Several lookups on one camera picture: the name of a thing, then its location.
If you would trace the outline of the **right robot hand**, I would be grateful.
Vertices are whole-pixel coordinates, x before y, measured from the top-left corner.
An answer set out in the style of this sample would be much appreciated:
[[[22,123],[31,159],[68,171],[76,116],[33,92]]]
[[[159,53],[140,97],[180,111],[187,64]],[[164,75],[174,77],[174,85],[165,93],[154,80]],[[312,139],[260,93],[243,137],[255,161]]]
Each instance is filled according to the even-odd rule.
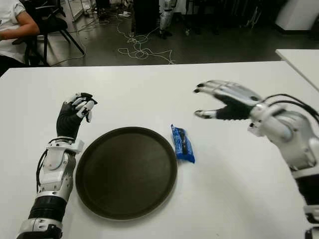
[[[225,106],[216,110],[197,110],[194,114],[203,119],[247,120],[251,110],[262,101],[254,91],[234,82],[210,80],[196,86],[194,93],[205,93]]]

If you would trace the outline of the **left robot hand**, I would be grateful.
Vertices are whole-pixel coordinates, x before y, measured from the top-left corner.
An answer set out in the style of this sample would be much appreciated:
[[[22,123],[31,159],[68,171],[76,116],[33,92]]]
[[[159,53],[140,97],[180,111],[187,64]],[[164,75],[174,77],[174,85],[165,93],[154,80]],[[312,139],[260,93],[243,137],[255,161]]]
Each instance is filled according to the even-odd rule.
[[[92,109],[96,104],[89,93],[75,93],[65,100],[56,122],[57,136],[75,140],[82,120],[91,122]]]

